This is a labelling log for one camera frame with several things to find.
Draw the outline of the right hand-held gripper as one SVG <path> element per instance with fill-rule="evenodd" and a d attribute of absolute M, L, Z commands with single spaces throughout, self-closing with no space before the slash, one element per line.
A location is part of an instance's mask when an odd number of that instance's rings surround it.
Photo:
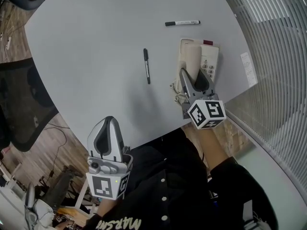
<path fill-rule="evenodd" d="M 181 86 L 188 102 L 183 102 L 181 107 L 183 118 L 190 119 L 198 129 L 211 129 L 226 120 L 225 106 L 214 94 L 214 84 L 210 76 L 200 69 L 195 84 L 185 69 L 179 72 Z"/>

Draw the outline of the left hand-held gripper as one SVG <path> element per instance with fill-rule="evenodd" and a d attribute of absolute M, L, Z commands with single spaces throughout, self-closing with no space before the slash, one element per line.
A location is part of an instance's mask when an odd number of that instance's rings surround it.
<path fill-rule="evenodd" d="M 86 177 L 91 194 L 118 199 L 126 191 L 133 157 L 130 147 L 124 147 L 116 118 L 107 116 L 94 126 L 87 138 L 87 149 L 91 157 Z"/>

